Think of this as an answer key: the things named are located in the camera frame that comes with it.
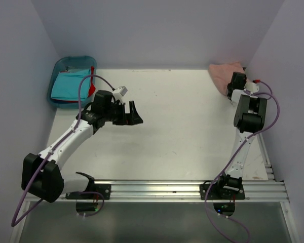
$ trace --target black mounting bracket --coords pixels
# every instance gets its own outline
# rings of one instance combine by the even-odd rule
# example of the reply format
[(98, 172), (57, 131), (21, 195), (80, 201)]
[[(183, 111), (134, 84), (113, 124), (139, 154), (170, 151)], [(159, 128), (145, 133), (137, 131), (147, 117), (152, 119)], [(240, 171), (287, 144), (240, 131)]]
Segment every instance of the black mounting bracket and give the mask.
[[(103, 195), (105, 200), (110, 199), (110, 192), (111, 192), (111, 185), (110, 184), (94, 184), (91, 188), (91, 191), (99, 192), (101, 195)], [(96, 195), (93, 194), (79, 194), (77, 192), (69, 193), (65, 196), (66, 199), (94, 199), (96, 198)]]
[[(211, 182), (211, 181), (205, 181), (203, 184), (199, 185), (199, 193), (201, 195), (201, 200), (205, 200), (205, 195), (206, 195), (207, 189), (210, 186), (210, 183), (206, 184), (207, 182)], [(215, 183), (212, 185), (212, 188), (207, 196), (207, 199), (208, 200), (231, 200), (234, 195), (235, 195), (235, 200), (244, 200), (245, 199), (243, 185), (241, 185), (239, 191), (234, 191), (231, 189), (220, 188), (218, 186), (218, 184)]]

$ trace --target blue cloth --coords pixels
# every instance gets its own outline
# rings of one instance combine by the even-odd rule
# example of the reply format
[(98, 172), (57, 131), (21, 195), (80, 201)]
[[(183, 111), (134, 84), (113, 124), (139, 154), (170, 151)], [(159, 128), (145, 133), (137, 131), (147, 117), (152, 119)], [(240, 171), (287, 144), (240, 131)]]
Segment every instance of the blue cloth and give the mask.
[[(60, 72), (54, 82), (51, 98), (56, 100), (76, 101), (78, 100), (78, 89), (81, 80), (91, 74), (90, 69), (78, 72)], [(90, 78), (81, 85), (81, 101), (89, 96)]]

